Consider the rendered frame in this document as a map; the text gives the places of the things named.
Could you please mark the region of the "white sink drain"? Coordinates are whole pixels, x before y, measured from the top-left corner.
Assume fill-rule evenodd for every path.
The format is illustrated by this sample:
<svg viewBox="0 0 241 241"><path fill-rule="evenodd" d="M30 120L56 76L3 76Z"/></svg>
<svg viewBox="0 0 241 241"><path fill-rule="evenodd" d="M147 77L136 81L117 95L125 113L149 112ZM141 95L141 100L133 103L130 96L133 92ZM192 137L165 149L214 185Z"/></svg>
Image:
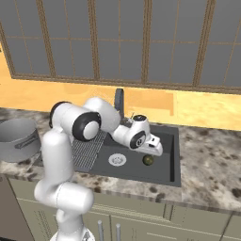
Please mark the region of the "white sink drain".
<svg viewBox="0 0 241 241"><path fill-rule="evenodd" d="M113 153L108 158L108 163L114 167L121 167L126 161L126 157L121 153Z"/></svg>

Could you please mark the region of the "dark green round squash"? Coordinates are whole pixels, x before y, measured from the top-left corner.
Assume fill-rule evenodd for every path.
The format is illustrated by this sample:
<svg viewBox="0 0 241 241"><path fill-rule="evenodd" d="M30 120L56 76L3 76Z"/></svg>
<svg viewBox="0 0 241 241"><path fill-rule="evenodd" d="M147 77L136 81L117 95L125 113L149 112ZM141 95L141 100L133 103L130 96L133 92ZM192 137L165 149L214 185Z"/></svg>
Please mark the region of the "dark green round squash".
<svg viewBox="0 0 241 241"><path fill-rule="evenodd" d="M142 162L144 165L146 166L150 166L153 164L154 160L153 160L153 156L152 155L144 155L142 158Z"/></svg>

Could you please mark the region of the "dark grey sink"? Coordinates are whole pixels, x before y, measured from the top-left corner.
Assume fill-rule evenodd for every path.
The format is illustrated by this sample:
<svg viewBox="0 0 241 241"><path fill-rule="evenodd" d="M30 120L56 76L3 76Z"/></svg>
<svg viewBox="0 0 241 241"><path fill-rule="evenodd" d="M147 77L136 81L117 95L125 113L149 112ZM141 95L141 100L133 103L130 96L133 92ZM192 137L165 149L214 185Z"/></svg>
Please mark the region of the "dark grey sink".
<svg viewBox="0 0 241 241"><path fill-rule="evenodd" d="M101 131L88 142L69 140L66 135L50 131L42 140L42 162L45 174L57 184L69 180L76 171L124 180L158 185L181 185L179 130L176 127L153 125L151 133L160 138L161 156L153 155L153 164L146 166L147 153L131 151ZM127 161L121 167L108 163L113 153L123 154Z"/></svg>

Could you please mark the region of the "wooden framed window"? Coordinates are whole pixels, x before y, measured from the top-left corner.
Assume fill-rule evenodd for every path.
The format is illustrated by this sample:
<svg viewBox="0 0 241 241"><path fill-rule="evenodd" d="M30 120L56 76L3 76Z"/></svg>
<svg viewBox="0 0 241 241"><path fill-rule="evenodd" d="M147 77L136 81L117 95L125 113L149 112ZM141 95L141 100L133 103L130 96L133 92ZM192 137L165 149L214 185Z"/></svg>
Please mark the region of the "wooden framed window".
<svg viewBox="0 0 241 241"><path fill-rule="evenodd" d="M241 0L0 0L11 77L241 95Z"/></svg>

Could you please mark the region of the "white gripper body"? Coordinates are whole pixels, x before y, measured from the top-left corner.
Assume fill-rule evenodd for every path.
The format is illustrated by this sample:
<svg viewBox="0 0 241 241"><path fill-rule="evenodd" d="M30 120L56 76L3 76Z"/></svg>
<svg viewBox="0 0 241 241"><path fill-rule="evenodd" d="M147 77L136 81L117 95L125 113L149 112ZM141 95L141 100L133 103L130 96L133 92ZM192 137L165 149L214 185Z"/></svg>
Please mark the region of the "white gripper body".
<svg viewBox="0 0 241 241"><path fill-rule="evenodd" d="M142 146L142 151L147 154L161 156L163 153L163 146L160 142L158 142L156 145L144 144Z"/></svg>

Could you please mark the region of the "grey metal pot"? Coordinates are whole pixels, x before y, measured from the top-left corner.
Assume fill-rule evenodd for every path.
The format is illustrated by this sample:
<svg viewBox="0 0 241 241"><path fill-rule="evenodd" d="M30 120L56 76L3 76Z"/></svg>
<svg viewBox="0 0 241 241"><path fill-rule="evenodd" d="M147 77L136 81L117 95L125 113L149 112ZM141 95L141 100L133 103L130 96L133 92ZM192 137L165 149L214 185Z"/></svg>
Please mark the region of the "grey metal pot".
<svg viewBox="0 0 241 241"><path fill-rule="evenodd" d="M33 120L20 118L0 123L0 161L18 163L40 151L40 136Z"/></svg>

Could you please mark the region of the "dark grey tap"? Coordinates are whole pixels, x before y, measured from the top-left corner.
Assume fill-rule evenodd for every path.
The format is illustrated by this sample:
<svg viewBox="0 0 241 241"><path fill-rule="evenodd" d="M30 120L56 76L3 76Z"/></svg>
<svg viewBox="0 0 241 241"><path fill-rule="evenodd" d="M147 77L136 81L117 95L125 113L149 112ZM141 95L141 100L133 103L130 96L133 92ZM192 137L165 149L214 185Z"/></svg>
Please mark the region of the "dark grey tap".
<svg viewBox="0 0 241 241"><path fill-rule="evenodd" d="M117 88L115 91L114 107L120 114L120 121L128 121L128 118L124 116L124 90L122 88Z"/></svg>

